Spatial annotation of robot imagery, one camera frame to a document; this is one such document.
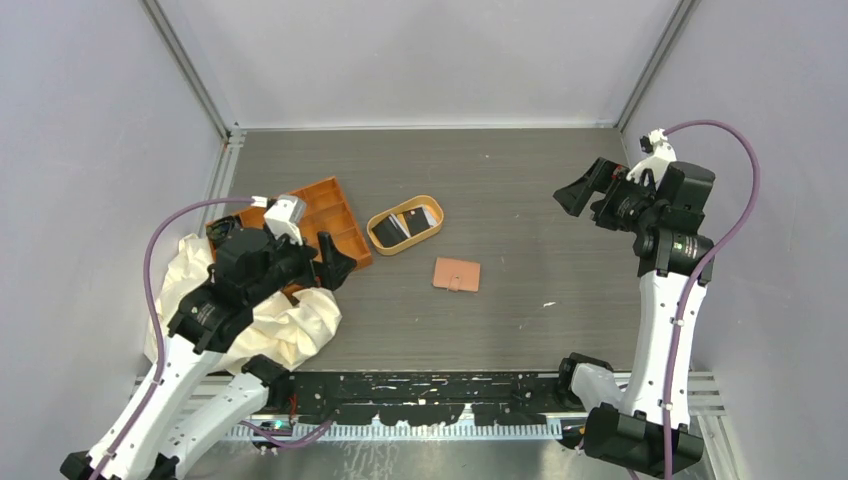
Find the cream cloth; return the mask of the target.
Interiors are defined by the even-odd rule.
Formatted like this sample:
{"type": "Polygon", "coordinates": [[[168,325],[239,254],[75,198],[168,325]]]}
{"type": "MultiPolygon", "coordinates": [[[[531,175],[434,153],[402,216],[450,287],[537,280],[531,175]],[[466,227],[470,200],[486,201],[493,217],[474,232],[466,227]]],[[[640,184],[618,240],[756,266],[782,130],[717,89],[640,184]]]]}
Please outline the cream cloth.
{"type": "MultiPolygon", "coordinates": [[[[207,278],[211,263],[207,240],[195,234],[179,240],[154,301],[163,332],[167,331],[178,301],[207,278]]],[[[236,338],[215,371],[235,375],[256,355],[264,355],[293,371],[333,339],[342,321],[334,293],[325,288],[306,288],[291,295],[276,293],[253,309],[253,317],[253,323],[236,338]]]]}

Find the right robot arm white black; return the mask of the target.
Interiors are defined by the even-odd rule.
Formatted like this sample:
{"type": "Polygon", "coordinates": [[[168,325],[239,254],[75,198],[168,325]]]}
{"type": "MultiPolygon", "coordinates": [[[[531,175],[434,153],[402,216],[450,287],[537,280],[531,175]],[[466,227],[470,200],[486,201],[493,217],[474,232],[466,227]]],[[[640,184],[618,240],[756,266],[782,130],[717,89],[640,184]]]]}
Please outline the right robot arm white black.
{"type": "Polygon", "coordinates": [[[572,216],[590,208],[595,224],[634,234],[639,260],[637,350],[624,387],[611,365],[576,352],[560,365],[555,397],[567,410],[585,409],[581,433],[563,443],[586,455],[662,479],[698,463],[704,441],[690,431],[688,368],[698,311],[712,267],[698,263],[713,248],[699,234],[712,191],[712,171],[673,162],[662,178],[636,181],[629,168],[597,159],[554,199],[572,216]]]}

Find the oval wooden card tray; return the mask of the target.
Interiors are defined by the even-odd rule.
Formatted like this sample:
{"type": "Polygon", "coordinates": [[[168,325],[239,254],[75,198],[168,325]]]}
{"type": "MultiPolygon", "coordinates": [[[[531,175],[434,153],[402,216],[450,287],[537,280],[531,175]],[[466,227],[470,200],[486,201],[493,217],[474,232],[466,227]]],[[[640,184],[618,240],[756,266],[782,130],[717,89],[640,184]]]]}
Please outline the oval wooden card tray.
{"type": "Polygon", "coordinates": [[[433,197],[418,195],[373,216],[366,231],[378,253],[393,256],[439,233],[444,218],[433,197]]]}

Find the black mounting base plate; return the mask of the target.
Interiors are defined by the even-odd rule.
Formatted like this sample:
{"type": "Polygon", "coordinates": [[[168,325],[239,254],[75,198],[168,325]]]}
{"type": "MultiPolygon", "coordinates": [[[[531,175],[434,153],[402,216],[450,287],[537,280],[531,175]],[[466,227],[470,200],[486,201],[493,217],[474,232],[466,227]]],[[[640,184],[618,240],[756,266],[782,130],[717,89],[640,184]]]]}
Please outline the black mounting base plate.
{"type": "Polygon", "coordinates": [[[293,373],[259,412],[310,424],[418,427],[456,424],[465,411],[476,426],[522,426],[583,410],[556,372],[371,371],[293,373]]]}

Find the dark rolled belt upper left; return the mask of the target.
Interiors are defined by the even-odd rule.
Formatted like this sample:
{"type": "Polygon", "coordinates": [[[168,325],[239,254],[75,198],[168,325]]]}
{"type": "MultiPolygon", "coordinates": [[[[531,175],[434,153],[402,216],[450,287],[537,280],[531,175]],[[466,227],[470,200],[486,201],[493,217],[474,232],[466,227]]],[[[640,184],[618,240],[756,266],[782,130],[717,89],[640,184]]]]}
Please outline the dark rolled belt upper left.
{"type": "Polygon", "coordinates": [[[241,222],[237,216],[229,215],[222,217],[205,226],[206,237],[210,241],[218,241],[225,238],[231,230],[240,226],[241,222]]]}

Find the black card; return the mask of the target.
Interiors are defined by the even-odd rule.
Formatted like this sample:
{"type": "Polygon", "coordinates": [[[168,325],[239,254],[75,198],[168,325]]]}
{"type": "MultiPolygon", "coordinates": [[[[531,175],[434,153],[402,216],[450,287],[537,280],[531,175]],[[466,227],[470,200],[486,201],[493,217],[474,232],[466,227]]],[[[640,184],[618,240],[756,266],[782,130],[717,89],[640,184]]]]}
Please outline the black card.
{"type": "Polygon", "coordinates": [[[411,237],[419,235],[431,227],[428,215],[429,211],[423,206],[407,210],[403,213],[406,228],[411,237]]]}
{"type": "Polygon", "coordinates": [[[380,220],[371,228],[371,232],[384,248],[394,247],[409,238],[407,230],[395,215],[389,215],[380,220]]]}

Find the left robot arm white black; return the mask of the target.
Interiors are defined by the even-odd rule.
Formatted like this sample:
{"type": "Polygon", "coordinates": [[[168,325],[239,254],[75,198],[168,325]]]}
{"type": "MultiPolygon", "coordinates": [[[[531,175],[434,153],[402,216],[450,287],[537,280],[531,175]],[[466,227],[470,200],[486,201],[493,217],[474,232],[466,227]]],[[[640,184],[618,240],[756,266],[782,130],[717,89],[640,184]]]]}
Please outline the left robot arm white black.
{"type": "Polygon", "coordinates": [[[327,232],[318,245],[283,234],[238,229],[216,250],[208,278],[185,295],[168,324],[161,355],[110,430],[89,451],[74,452],[67,479],[182,479],[232,427],[263,408],[285,409],[292,397],[287,369],[259,354],[226,389],[181,420],[195,389],[254,320],[253,310],[291,284],[339,288],[356,268],[327,232]]]}

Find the orange compartment tray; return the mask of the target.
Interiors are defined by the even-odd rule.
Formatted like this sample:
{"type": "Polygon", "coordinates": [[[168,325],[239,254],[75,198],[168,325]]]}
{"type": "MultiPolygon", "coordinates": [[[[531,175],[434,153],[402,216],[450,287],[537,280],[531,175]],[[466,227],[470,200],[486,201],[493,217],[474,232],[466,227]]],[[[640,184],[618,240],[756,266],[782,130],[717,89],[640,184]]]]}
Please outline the orange compartment tray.
{"type": "MultiPolygon", "coordinates": [[[[306,212],[299,223],[305,241],[318,247],[317,233],[327,231],[332,235],[337,249],[357,262],[355,270],[361,270],[373,264],[373,257],[365,236],[335,176],[292,190],[289,195],[297,196],[307,204],[306,212]]],[[[264,207],[248,206],[223,217],[237,216],[241,222],[239,228],[261,229],[264,213],[264,207]]],[[[207,238],[212,256],[215,256],[217,247],[226,237],[218,241],[210,241],[207,238]]]]}

